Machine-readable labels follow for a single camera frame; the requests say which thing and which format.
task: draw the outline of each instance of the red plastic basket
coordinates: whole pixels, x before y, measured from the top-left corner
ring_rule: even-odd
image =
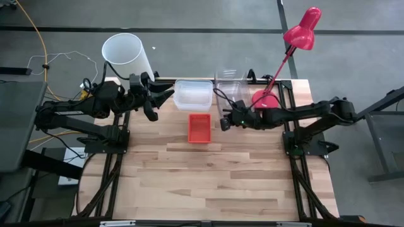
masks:
[[[191,113],[188,122],[189,143],[210,143],[210,114]]]

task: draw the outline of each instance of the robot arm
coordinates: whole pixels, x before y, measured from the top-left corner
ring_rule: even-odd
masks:
[[[82,120],[69,117],[70,115],[89,115],[94,118],[104,119],[112,111],[115,115],[143,107],[143,111],[150,121],[158,120],[158,115],[153,108],[161,105],[174,93],[168,90],[171,83],[154,83],[149,80],[147,73],[140,76],[129,76],[130,89],[125,94],[125,89],[113,81],[105,81],[88,94],[82,101],[44,102],[37,107],[35,125],[37,130],[47,131],[59,127],[80,131],[92,135],[92,142],[102,141],[104,144],[127,143],[129,132],[121,130],[117,125],[99,126]],[[79,138],[87,144],[89,138]]]
[[[246,107],[242,100],[233,103],[232,110],[220,120],[223,131],[229,130],[231,126],[242,126],[257,130],[273,129],[286,122],[294,120],[321,117],[321,119],[307,127],[295,129],[296,140],[304,142],[310,140],[335,125],[350,125],[355,120],[355,109],[346,98],[334,97],[330,101],[321,101],[296,108],[257,108],[254,111]]]

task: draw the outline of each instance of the white cylinder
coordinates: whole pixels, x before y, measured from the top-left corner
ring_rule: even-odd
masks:
[[[136,35],[120,33],[110,37],[102,46],[102,56],[123,78],[128,78],[132,73],[140,75],[147,72],[150,79],[154,81],[154,74],[143,44]],[[125,90],[129,89],[128,80],[119,78],[119,81]]]

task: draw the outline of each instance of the transparent plastic box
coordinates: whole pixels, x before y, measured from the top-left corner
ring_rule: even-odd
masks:
[[[178,79],[174,91],[174,103],[179,110],[207,112],[212,105],[211,81]]]
[[[246,106],[251,105],[251,96],[248,88],[247,73],[242,73],[237,69],[224,69],[215,74],[215,88],[220,89],[226,96],[234,102],[243,100]],[[223,109],[231,109],[232,107],[224,98],[216,96],[217,107],[221,117],[226,112]]]

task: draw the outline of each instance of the gray floor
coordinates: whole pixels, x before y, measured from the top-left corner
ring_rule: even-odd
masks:
[[[276,0],[21,0],[21,3],[38,26],[282,29]],[[308,7],[318,6],[323,10],[319,30],[404,30],[404,2],[399,0],[284,0],[283,6],[289,28],[299,22]],[[9,9],[0,11],[0,24],[29,26],[20,10]],[[48,53],[77,50],[97,61],[101,71],[100,49],[112,34],[44,32],[42,36]],[[153,70],[161,76],[210,77],[223,67],[245,71],[253,68],[259,75],[273,74],[285,52],[282,34],[136,35],[144,43]],[[309,80],[314,101],[345,96],[360,111],[390,90],[403,86],[403,51],[403,35],[317,35],[312,51],[296,51],[294,64],[297,77]],[[35,33],[0,32],[0,66],[24,67],[30,56],[42,54]],[[51,64],[49,84],[59,95],[74,96],[81,80],[95,75],[91,62],[78,55],[71,57],[67,60],[60,56]],[[34,72],[40,70],[42,61],[32,62]],[[293,78],[288,66],[280,77]],[[18,80],[42,78],[29,76]],[[399,109],[404,110],[404,103]],[[35,138],[41,136],[33,133]],[[74,138],[64,137],[72,146],[79,145]],[[368,177],[382,173],[382,169],[365,122],[332,128],[326,132],[326,139],[340,145],[330,155],[340,214],[360,214],[371,223],[404,226],[404,180],[373,185],[367,182]],[[51,141],[46,146],[61,145]]]

